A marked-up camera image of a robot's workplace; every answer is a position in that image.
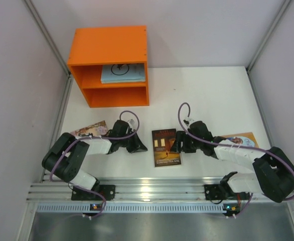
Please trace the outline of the dark brown sunset book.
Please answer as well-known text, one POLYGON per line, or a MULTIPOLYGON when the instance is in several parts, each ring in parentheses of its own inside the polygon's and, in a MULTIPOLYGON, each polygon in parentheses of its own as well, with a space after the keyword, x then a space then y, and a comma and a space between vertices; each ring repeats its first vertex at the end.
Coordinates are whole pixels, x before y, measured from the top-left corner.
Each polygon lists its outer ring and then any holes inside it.
POLYGON ((154 166, 168 167, 182 164, 180 154, 171 152, 176 140, 176 129, 152 131, 154 166))

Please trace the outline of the light blue cat book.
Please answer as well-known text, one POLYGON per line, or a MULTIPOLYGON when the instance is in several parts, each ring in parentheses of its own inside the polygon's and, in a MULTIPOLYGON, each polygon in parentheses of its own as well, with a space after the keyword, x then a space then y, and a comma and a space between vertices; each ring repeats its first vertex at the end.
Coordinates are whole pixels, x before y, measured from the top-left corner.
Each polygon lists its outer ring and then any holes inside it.
POLYGON ((101 83, 131 82, 145 82, 145 69, 143 64, 111 64, 102 67, 101 83))

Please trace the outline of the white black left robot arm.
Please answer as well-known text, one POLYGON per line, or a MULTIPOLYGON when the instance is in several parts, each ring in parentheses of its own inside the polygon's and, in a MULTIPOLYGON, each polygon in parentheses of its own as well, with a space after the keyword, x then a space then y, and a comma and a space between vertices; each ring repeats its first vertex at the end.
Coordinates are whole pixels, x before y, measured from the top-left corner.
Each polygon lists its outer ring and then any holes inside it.
POLYGON ((117 120, 113 128, 104 135, 76 137, 63 133, 44 156, 42 167, 65 183, 70 183, 82 191, 98 192, 99 180, 82 170, 82 164, 88 155, 109 155, 119 148, 128 153, 146 152, 148 149, 132 128, 131 121, 117 120))

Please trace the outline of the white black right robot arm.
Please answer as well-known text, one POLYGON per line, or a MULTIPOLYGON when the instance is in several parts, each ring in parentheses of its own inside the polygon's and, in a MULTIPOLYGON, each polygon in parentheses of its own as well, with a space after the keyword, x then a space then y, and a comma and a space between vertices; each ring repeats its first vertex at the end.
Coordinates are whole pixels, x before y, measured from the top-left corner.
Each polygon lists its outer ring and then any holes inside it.
POLYGON ((248 169, 249 173, 232 171, 225 175, 219 188, 226 198, 237 193, 261 193, 281 203, 292 198, 294 165, 278 147, 269 150, 237 144, 231 138, 213 136, 202 121, 188 124, 178 131, 171 147, 174 153, 202 151, 208 157, 228 161, 248 169))

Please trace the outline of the pink illustrated fairy-tale book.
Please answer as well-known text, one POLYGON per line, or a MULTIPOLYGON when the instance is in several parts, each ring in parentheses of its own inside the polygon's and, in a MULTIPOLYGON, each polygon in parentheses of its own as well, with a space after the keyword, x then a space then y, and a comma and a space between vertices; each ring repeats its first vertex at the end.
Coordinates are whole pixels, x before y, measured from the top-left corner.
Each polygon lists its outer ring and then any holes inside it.
POLYGON ((72 134, 75 137, 88 137, 88 136, 102 136, 108 132, 108 128, 105 121, 101 121, 84 128, 72 131, 72 134))

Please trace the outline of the orange illustrated book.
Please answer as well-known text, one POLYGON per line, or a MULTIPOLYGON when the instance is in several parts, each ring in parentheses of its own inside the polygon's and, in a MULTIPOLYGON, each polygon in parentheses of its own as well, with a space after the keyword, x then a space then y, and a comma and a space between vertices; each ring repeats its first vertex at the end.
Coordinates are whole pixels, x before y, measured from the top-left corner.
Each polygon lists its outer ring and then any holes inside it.
POLYGON ((256 147, 256 148, 259 147, 256 141, 256 138, 252 132, 224 135, 222 137, 228 139, 229 141, 233 142, 236 145, 256 147))

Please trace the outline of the orange two-shelf cabinet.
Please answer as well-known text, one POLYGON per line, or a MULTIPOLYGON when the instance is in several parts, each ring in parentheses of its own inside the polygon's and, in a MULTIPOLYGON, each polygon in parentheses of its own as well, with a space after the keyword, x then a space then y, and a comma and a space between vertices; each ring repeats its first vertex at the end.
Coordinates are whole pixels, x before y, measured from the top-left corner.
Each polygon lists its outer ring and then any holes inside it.
POLYGON ((149 81, 103 84, 105 65, 143 64, 148 77, 146 26, 76 29, 67 65, 90 108, 148 106, 149 81))

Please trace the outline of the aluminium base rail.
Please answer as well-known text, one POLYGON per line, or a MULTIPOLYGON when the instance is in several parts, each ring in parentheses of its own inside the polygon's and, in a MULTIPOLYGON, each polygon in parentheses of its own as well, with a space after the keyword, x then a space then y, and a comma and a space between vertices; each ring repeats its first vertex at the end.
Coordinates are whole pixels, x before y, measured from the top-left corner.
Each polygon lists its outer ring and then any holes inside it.
MULTIPOLYGON (((102 178, 101 184, 115 185, 114 202, 193 202, 205 201, 206 184, 218 178, 102 178)), ((72 191, 66 183, 33 183, 27 194, 29 202, 70 201, 72 191)))

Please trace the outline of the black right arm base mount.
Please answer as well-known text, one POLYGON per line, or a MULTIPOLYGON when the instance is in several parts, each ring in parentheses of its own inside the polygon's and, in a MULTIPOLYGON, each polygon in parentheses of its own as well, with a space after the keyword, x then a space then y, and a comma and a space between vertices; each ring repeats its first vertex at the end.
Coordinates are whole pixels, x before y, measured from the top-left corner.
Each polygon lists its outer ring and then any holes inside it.
POLYGON ((220 184, 206 184, 204 185, 205 199, 213 202, 221 200, 248 200, 250 194, 246 192, 234 193, 229 186, 220 184))

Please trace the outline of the left aluminium corner post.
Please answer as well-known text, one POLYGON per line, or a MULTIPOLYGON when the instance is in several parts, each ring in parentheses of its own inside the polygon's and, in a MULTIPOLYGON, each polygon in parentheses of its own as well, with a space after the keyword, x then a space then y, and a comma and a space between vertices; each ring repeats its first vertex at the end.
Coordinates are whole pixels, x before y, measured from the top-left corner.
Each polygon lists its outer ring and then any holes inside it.
POLYGON ((48 31, 47 27, 45 26, 45 23, 42 20, 39 12, 37 11, 33 1, 31 1, 31 0, 22 0, 22 2, 24 3, 27 10, 29 11, 32 19, 35 21, 38 29, 40 30, 40 32, 41 32, 42 36, 44 37, 44 39, 46 40, 47 44, 49 45, 49 48, 53 52, 55 58, 59 62, 61 68, 64 71, 64 73, 67 76, 70 76, 71 72, 70 72, 69 68, 67 67, 67 64, 65 63, 62 55, 60 54, 60 52, 59 52, 59 50, 58 50, 58 48, 57 48, 51 34, 50 34, 50 32, 48 31))

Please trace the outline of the aluminium corner post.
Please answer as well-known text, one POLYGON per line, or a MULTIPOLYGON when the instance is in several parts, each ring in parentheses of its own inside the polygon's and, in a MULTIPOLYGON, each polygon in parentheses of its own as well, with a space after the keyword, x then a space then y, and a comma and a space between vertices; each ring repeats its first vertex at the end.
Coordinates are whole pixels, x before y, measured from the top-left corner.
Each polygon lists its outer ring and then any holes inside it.
POLYGON ((293 0, 284 0, 282 1, 279 9, 277 10, 277 13, 275 17, 272 19, 272 22, 270 23, 266 33, 263 35, 263 38, 261 39, 257 49, 254 52, 253 57, 251 58, 248 66, 246 67, 246 72, 250 73, 250 71, 253 69, 261 55, 263 54, 265 48, 267 47, 269 41, 272 38, 272 35, 278 28, 278 25, 281 23, 283 17, 286 15, 286 12, 290 8, 291 4, 293 3, 293 0))
POLYGON ((42 20, 39 12, 37 11, 33 1, 31 1, 31 0, 22 0, 22 2, 24 3, 27 10, 29 11, 32 19, 35 21, 38 29, 40 30, 40 32, 41 32, 42 36, 44 37, 44 39, 46 40, 47 44, 49 45, 49 48, 53 52, 55 58, 59 62, 61 68, 64 71, 64 73, 67 76, 70 76, 71 72, 70 72, 69 68, 67 67, 67 64, 65 63, 62 55, 60 54, 60 52, 59 52, 59 50, 58 50, 58 48, 57 48, 51 34, 50 34, 50 32, 48 31, 47 27, 45 26, 45 23, 42 20))

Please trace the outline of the right aluminium corner post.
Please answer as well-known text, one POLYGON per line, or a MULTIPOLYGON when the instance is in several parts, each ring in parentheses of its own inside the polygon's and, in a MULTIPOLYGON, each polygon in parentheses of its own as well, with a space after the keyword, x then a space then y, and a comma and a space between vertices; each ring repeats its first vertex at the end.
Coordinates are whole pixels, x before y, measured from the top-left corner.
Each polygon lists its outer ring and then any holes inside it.
POLYGON ((263 54, 265 48, 267 47, 269 41, 272 38, 272 35, 278 28, 278 25, 281 23, 283 17, 286 15, 286 12, 290 8, 291 4, 293 3, 293 0, 284 0, 282 1, 279 9, 277 10, 277 13, 275 17, 272 19, 272 22, 270 23, 266 33, 263 35, 263 38, 261 39, 257 49, 254 52, 253 57, 251 58, 248 66, 246 67, 246 72, 250 73, 250 71, 253 69, 261 55, 263 54))

